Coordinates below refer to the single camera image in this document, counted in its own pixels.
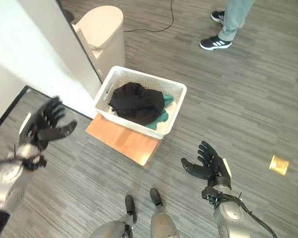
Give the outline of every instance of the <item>black cable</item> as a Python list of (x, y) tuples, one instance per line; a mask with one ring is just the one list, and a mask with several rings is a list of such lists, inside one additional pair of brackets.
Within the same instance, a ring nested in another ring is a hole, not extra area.
[(140, 30), (143, 30), (143, 31), (150, 31), (150, 32), (162, 32), (162, 31), (165, 31), (167, 29), (169, 29), (173, 23), (174, 23), (174, 16), (173, 16), (173, 9), (172, 9), (172, 2), (173, 0), (170, 0), (170, 5), (171, 5), (171, 16), (172, 16), (172, 22), (169, 26), (167, 26), (166, 28), (163, 28), (162, 30), (158, 30), (158, 31), (153, 31), (153, 30), (148, 30), (148, 29), (145, 29), (145, 28), (137, 28), (137, 29), (134, 29), (134, 30), (128, 30), (128, 31), (124, 31), (124, 32), (134, 32), (134, 31), (140, 31)]
[(263, 228), (265, 228), (273, 238), (277, 238), (276, 233), (273, 231), (273, 229), (270, 228), (264, 221), (256, 217), (251, 211), (248, 210), (246, 205), (240, 200), (240, 199), (220, 199), (219, 203), (214, 206), (214, 208), (217, 208), (220, 203), (222, 202), (235, 202), (237, 205), (241, 206), (243, 210), (250, 215), (251, 218), (253, 218), (258, 224), (260, 224)]

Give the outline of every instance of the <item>plastic basket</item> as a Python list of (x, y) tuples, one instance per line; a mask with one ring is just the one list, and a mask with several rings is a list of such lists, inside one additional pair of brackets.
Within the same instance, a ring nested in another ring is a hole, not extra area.
[[(140, 83), (145, 88), (158, 90), (163, 94), (173, 96), (174, 101), (172, 105), (166, 108), (169, 119), (166, 122), (158, 123), (157, 130), (153, 130), (143, 125), (139, 125), (132, 121), (120, 118), (114, 112), (112, 112), (112, 107), (109, 106), (108, 103), (112, 98), (114, 90), (128, 82)], [(108, 120), (145, 135), (162, 139), (163, 136), (171, 131), (186, 92), (187, 87), (182, 83), (177, 83), (168, 79), (141, 73), (128, 68), (114, 66), (111, 68), (104, 83), (100, 87), (95, 97), (94, 103), (97, 111)]]

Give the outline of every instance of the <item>black robotic glove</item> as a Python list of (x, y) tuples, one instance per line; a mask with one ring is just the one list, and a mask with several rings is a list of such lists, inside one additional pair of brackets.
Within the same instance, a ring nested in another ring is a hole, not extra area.
[(49, 141), (70, 135), (76, 128), (77, 121), (73, 120), (68, 125), (56, 127), (59, 120), (65, 116), (64, 110), (59, 97), (51, 98), (28, 119), (19, 135), (19, 145), (29, 143), (43, 151)]
[(183, 168), (191, 175), (208, 181), (208, 186), (213, 187), (217, 184), (226, 185), (231, 189), (230, 174), (223, 159), (217, 154), (207, 142), (202, 141), (199, 145), (198, 160), (203, 164), (192, 164), (187, 159), (182, 158)]

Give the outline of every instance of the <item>wooden board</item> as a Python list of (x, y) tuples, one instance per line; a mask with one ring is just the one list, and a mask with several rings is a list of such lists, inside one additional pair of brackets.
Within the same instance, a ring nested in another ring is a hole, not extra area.
[(144, 166), (155, 152), (160, 140), (128, 129), (98, 114), (86, 132)]

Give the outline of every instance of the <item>black sneaker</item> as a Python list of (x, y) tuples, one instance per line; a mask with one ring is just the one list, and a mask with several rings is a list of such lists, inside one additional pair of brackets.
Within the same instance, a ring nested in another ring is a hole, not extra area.
[(200, 41), (200, 47), (207, 51), (214, 49), (226, 49), (230, 47), (232, 41), (223, 41), (218, 36), (212, 36), (210, 38)]
[(131, 216), (133, 216), (133, 221), (136, 223), (137, 221), (137, 214), (136, 214), (136, 208), (135, 208), (135, 202), (132, 196), (127, 195), (125, 197), (125, 205), (127, 213)]
[(225, 11), (212, 11), (211, 18), (213, 19), (213, 21), (224, 25), (224, 13)]
[(151, 197), (151, 200), (152, 202), (156, 205), (156, 206), (163, 206), (162, 204), (162, 199), (161, 199), (161, 196), (160, 196), (160, 193), (158, 192), (157, 189), (155, 188), (152, 188), (150, 190), (150, 197)]

